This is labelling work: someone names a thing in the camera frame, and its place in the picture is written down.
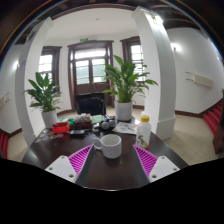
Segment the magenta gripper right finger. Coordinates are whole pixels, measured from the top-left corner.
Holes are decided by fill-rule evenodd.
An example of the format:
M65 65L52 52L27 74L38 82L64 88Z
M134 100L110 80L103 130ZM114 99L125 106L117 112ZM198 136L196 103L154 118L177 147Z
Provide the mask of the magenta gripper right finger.
M157 157L136 145L134 145L134 149L150 183L179 171L179 168L166 156Z

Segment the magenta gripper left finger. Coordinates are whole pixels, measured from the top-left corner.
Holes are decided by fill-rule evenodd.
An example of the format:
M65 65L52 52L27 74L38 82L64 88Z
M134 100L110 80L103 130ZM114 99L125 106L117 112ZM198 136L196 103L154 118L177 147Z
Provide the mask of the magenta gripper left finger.
M46 168L46 171L75 183L81 174L92 148L93 146L89 145L70 156L61 155Z

